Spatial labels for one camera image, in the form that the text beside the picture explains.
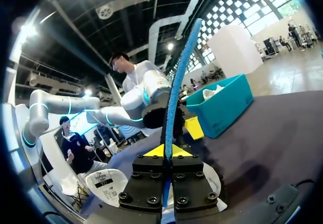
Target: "white shirt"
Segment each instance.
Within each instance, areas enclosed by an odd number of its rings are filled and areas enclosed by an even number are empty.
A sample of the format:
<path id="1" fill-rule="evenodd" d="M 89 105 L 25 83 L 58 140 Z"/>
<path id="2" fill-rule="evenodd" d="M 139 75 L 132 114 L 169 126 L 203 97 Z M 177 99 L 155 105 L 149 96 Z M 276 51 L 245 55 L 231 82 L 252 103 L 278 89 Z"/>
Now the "white shirt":
<path id="1" fill-rule="evenodd" d="M 157 70 L 158 72 L 163 74 L 155 64 L 152 64 L 148 60 L 142 61 L 141 63 L 138 63 L 134 66 L 135 70 L 132 73 L 128 74 L 122 83 L 123 90 L 126 93 L 132 90 L 136 85 L 141 84 L 143 76 L 146 72 L 150 70 Z"/>

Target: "ceiling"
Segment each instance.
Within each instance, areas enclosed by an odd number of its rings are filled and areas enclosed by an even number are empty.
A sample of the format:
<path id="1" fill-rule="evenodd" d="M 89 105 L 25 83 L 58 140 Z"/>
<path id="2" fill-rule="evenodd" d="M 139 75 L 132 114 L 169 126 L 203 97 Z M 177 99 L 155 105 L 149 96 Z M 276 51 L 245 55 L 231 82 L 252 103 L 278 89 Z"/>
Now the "ceiling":
<path id="1" fill-rule="evenodd" d="M 116 1 L 121 1 L 119 6 L 125 8 L 114 11 L 108 19 L 100 19 L 99 8 Z M 104 76 L 110 73 L 118 87 L 121 87 L 126 76 L 112 71 L 107 65 L 111 54 L 114 51 L 136 51 L 130 57 L 132 62 L 149 59 L 150 27 L 160 19 L 184 15 L 190 2 L 191 0 L 42 0 L 37 10 L 34 10 L 36 13 L 31 14 L 37 32 L 29 36 L 22 45 L 16 96 L 28 99 L 36 88 L 57 95 L 79 96 L 84 94 L 84 88 L 87 87 L 92 89 L 95 96 L 99 92 L 109 95 L 110 90 Z M 189 22 L 184 24 L 183 39 L 175 39 L 181 21 L 159 27 L 154 60 L 157 66 L 166 72 L 172 68 L 183 50 L 185 38 L 193 24 L 191 22 L 201 16 L 211 4 L 214 4 L 214 0 L 198 0 Z M 174 44 L 172 51 L 167 49 L 170 42 Z M 168 54 L 171 54 L 172 59 L 163 67 Z M 47 81 L 31 84 L 31 73 L 73 87 L 50 91 L 53 86 Z M 111 97 L 105 97 L 104 100 L 107 103 L 113 102 Z"/>

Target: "robotic arm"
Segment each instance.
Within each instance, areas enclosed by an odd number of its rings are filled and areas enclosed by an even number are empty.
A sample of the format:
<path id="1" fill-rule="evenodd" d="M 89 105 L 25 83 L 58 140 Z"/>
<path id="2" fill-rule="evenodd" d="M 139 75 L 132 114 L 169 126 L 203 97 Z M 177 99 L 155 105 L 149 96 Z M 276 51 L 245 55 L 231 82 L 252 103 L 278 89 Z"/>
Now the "robotic arm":
<path id="1" fill-rule="evenodd" d="M 96 97 L 58 96 L 34 90 L 30 95 L 29 119 L 23 128 L 23 139 L 28 146 L 34 146 L 36 137 L 49 128 L 48 113 L 75 114 L 86 109 L 100 109 L 99 103 Z"/>
<path id="2" fill-rule="evenodd" d="M 87 112 L 87 120 L 109 125 L 158 128 L 163 125 L 171 84 L 156 70 L 144 74 L 143 81 L 127 92 L 121 106 L 108 106 Z"/>
<path id="3" fill-rule="evenodd" d="M 158 128 L 163 125 L 171 85 L 156 70 L 144 74 L 143 81 L 121 100 L 121 106 L 100 109 L 96 97 L 78 98 L 51 95 L 34 90 L 30 95 L 29 119 L 23 129 L 23 140 L 35 145 L 36 137 L 49 128 L 48 113 L 75 114 L 87 110 L 89 123 L 127 125 L 137 128 Z"/>

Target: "yellow block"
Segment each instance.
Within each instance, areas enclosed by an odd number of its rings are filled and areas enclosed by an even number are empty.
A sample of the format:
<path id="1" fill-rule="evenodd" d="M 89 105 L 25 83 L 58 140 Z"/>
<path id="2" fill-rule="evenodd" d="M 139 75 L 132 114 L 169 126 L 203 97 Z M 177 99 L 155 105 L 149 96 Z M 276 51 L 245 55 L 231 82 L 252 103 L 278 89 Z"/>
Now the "yellow block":
<path id="1" fill-rule="evenodd" d="M 194 140 L 204 137 L 202 127 L 198 122 L 197 117 L 192 117 L 190 119 L 185 120 L 184 127 L 187 129 L 187 131 Z"/>
<path id="2" fill-rule="evenodd" d="M 184 157 L 186 156 L 192 156 L 190 153 L 187 151 L 184 151 L 182 148 L 172 144 L 172 152 L 173 152 L 173 157 L 177 157 L 179 155 L 182 155 Z M 144 154 L 144 156 L 152 157 L 154 155 L 157 155 L 158 157 L 163 157 L 164 156 L 164 144 L 158 146 L 157 148 L 153 149 L 152 151 Z"/>

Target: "hand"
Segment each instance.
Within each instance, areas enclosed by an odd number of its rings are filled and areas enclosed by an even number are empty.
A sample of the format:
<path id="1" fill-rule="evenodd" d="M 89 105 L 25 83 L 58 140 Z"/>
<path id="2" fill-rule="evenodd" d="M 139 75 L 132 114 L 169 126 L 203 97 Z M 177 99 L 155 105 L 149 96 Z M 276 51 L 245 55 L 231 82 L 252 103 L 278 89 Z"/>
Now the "hand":
<path id="1" fill-rule="evenodd" d="M 73 159 L 74 159 L 74 154 L 70 149 L 67 150 L 67 161 L 72 161 Z"/>
<path id="2" fill-rule="evenodd" d="M 89 152 L 92 152 L 92 151 L 93 151 L 93 148 L 92 148 L 92 147 L 90 147 L 90 146 L 85 146 L 85 149 L 86 149 L 87 151 L 89 151 Z"/>

